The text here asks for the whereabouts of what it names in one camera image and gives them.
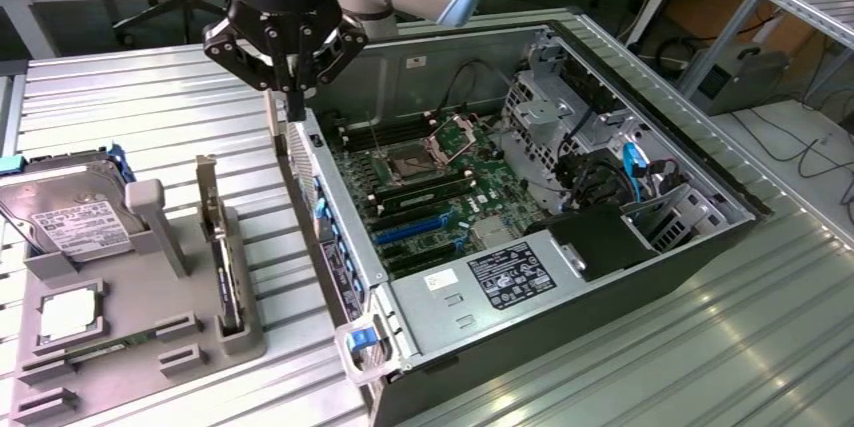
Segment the hard disk with blue carrier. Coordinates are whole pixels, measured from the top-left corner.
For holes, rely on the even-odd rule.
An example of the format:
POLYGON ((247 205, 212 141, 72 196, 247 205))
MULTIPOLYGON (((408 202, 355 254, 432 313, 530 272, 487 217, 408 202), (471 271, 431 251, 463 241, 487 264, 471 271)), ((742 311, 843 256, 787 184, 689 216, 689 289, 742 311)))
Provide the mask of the hard disk with blue carrier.
POLYGON ((135 182, 124 149, 0 157, 0 216, 37 254, 83 263, 131 250, 147 225, 125 205, 135 182))

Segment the grey power supply unit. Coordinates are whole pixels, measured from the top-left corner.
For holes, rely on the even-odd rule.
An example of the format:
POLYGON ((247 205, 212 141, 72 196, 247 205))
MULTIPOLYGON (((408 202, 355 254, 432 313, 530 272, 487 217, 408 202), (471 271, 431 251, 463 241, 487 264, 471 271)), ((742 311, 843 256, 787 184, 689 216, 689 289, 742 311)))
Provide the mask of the grey power supply unit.
POLYGON ((540 231, 395 280, 415 351, 439 357, 547 312, 588 290, 584 268, 540 231))

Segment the green motherboard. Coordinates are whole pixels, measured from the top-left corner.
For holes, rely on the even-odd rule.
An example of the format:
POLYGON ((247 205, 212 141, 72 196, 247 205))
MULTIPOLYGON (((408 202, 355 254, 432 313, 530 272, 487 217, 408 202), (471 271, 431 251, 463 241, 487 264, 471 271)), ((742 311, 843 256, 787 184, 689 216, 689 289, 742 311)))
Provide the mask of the green motherboard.
MULTIPOLYGON (((354 198, 355 207, 366 225, 368 239, 375 248, 380 264, 390 276, 392 265, 402 262, 402 260, 402 263, 407 264, 407 257, 428 257, 444 252, 456 252, 459 257, 455 259, 459 259, 484 250, 476 245, 471 232, 475 221, 491 216, 500 217, 511 228, 514 235, 519 238, 524 234, 528 225, 547 216, 547 211, 527 192, 526 182, 522 181, 507 162, 504 149, 496 143, 499 127, 488 125, 472 114, 448 113, 436 115, 432 112, 423 112, 408 118, 422 115, 428 119, 432 127, 430 136, 454 114, 460 114, 463 118, 472 122, 478 140, 471 149, 450 165, 442 165, 436 161, 443 171, 436 177, 462 172, 466 174, 467 179, 447 186, 468 184, 471 190, 450 200, 399 212, 383 212, 378 207, 378 203, 384 198, 376 200, 371 195, 371 191, 375 189, 402 186, 384 184, 380 181, 372 162, 375 148, 358 152, 346 151, 338 130, 340 127, 356 126, 338 124, 331 130, 334 136, 332 157, 354 198), (442 214, 450 215, 448 224, 444 228, 390 243, 406 242, 416 244, 422 251, 414 255, 387 261, 380 256, 379 250, 388 244, 376 245, 376 235, 442 214)), ((422 140, 426 146, 427 137, 416 139, 422 140)))

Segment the black graphics card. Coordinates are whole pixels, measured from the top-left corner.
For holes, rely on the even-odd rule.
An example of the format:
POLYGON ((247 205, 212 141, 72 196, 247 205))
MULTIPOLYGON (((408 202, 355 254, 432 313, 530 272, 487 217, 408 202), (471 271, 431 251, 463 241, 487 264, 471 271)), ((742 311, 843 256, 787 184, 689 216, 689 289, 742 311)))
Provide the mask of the black graphics card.
POLYGON ((220 325, 224 334, 231 335, 240 332, 246 325, 239 281, 235 272, 235 256, 228 243, 228 236, 232 231, 228 226, 226 205, 222 202, 216 184, 216 160, 211 156, 197 155, 195 161, 201 230, 211 248, 218 277, 222 305, 220 325))

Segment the metal socket cover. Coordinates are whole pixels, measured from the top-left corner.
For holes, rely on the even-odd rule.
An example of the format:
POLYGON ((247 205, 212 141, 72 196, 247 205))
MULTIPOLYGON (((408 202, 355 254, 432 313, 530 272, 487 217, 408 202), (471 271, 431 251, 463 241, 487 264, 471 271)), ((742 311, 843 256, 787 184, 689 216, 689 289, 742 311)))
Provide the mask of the metal socket cover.
POLYGON ((442 165, 450 165, 476 143, 474 124, 454 114, 427 137, 427 148, 442 165))

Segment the green RAM stick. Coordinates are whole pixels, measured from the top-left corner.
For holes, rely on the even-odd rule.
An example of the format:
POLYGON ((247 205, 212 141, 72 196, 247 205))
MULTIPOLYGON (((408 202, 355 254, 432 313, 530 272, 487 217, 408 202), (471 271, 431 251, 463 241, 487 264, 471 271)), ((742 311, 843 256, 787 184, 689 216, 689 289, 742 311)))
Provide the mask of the green RAM stick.
POLYGON ((152 339, 155 339, 153 333, 137 333, 123 338, 109 340, 99 345, 85 347, 71 352, 67 356, 67 361, 72 364, 81 363, 89 359, 143 345, 152 339))

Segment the office chair base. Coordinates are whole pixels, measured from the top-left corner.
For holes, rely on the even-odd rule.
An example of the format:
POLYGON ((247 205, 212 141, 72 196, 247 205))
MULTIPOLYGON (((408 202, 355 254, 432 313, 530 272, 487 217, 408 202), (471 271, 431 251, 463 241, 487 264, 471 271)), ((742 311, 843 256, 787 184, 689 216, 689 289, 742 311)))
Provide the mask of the office chair base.
POLYGON ((215 5, 208 0, 147 0, 148 7, 131 17, 112 24, 112 33, 117 44, 124 47, 135 46, 135 37, 131 29, 141 26, 152 19, 172 12, 177 12, 181 20, 181 40, 188 44, 193 40, 195 30, 191 27, 196 12, 204 12, 222 18, 226 8, 215 5))

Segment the blue case latch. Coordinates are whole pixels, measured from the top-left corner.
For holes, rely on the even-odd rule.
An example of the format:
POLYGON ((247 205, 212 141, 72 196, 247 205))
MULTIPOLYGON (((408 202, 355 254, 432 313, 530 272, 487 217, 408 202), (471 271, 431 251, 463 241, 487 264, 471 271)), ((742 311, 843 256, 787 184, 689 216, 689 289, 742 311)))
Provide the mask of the blue case latch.
POLYGON ((346 336, 346 345, 351 353, 363 351, 379 341, 374 327, 366 327, 351 331, 346 336))

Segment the open black PC case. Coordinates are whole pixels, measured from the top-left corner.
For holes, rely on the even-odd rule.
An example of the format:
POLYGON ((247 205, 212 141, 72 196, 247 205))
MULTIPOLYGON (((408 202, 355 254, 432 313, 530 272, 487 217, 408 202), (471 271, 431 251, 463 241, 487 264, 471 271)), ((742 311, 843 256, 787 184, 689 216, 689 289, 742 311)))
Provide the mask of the open black PC case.
POLYGON ((620 47, 596 50, 586 28, 556 21, 526 22, 458 33, 410 36, 367 49, 344 77, 311 101, 306 119, 283 128, 283 162, 300 226, 332 310, 334 347, 346 377, 368 405, 371 427, 515 424, 540 403, 598 370, 606 331, 673 291, 769 216, 766 203, 699 144, 713 127, 699 115, 674 121, 667 109, 681 95, 662 82, 639 86, 618 65, 620 47), (502 110, 535 34, 551 29, 580 40, 602 59, 631 98, 645 125, 626 143, 622 163, 632 186, 651 200, 690 184, 706 196, 727 197, 758 220, 693 241, 635 265, 587 281, 588 290, 547 312, 470 346, 426 358, 392 292, 392 279, 368 239, 332 157, 332 128, 367 126, 419 113, 475 115, 502 127, 502 110), (347 334, 374 327, 379 341, 351 353, 347 334))

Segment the grey equipment box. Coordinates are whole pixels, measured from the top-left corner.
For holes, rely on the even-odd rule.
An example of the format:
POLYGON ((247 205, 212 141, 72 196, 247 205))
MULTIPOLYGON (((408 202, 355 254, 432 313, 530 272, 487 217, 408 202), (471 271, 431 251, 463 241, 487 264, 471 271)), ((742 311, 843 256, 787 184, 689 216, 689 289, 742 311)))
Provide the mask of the grey equipment box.
POLYGON ((747 109, 771 96, 789 65, 783 51, 737 42, 722 49, 689 99, 709 116, 747 109))

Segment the black expansion slot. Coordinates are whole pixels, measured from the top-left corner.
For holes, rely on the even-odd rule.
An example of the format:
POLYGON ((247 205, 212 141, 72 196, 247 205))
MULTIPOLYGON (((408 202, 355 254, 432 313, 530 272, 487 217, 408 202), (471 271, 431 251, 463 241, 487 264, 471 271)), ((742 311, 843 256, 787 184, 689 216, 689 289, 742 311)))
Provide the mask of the black expansion slot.
POLYGON ((392 265, 391 276, 395 278, 406 277, 408 275, 412 275, 418 272, 422 272, 435 267, 436 265, 442 265, 443 263, 454 260, 458 257, 459 257, 459 254, 456 252, 444 252, 436 255, 430 255, 428 257, 424 257, 424 256, 407 257, 406 258, 406 260, 408 261, 407 264, 403 264, 402 263, 403 260, 402 260, 402 262, 392 265))
POLYGON ((379 250, 380 256, 387 260, 392 260, 398 257, 414 255, 422 251, 422 248, 416 244, 399 242, 396 244, 388 244, 379 250))

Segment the metal disk bay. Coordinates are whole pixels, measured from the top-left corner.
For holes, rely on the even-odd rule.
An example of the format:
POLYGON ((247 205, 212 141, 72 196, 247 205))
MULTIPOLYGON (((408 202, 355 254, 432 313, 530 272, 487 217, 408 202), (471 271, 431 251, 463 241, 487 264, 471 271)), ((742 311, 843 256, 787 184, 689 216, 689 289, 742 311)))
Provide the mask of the metal disk bay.
POLYGON ((626 204, 620 211, 645 245, 659 253, 758 220, 757 215, 727 197, 706 196, 690 184, 651 200, 626 204))

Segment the aluminium profile frame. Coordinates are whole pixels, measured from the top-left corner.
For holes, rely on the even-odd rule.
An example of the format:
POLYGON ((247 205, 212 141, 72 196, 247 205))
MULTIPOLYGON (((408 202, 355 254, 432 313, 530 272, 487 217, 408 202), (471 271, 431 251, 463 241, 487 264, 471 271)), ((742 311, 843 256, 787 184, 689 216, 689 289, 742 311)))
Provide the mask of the aluminium profile frame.
POLYGON ((809 92, 814 92, 822 82, 833 76, 842 63, 854 58, 854 0, 745 0, 721 34, 709 48, 698 52, 679 78, 678 90, 686 99, 697 90, 722 49, 739 42, 737 37, 745 32, 746 22, 763 1, 775 7, 777 13, 794 16, 825 34, 826 38, 845 47, 845 53, 835 63, 815 74, 809 92))

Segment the silver CPU chip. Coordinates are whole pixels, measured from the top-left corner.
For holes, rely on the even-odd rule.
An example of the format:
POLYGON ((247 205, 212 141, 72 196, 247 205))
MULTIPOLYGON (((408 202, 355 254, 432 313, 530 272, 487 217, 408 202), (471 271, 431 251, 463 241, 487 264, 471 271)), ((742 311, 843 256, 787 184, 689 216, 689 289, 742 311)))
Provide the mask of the silver CPU chip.
POLYGON ((75 290, 55 295, 44 302, 40 335, 51 340, 87 330, 96 318, 96 293, 75 290))

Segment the grey parts rack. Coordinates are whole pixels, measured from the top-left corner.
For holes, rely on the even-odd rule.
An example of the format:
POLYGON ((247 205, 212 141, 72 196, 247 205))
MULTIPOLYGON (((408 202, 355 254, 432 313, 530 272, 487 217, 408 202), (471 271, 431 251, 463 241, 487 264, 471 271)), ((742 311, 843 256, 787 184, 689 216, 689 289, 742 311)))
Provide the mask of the grey parts rack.
POLYGON ((246 325, 226 335, 199 207, 200 202, 196 213, 164 224, 177 253, 152 246, 144 254, 87 262, 71 275, 27 277, 9 427, 61 427, 266 353, 238 213, 226 206, 246 325), (43 337, 44 302, 81 289, 96 293, 95 321, 81 333, 43 337), (71 352, 137 333, 153 333, 155 339, 81 363, 67 361, 71 352))

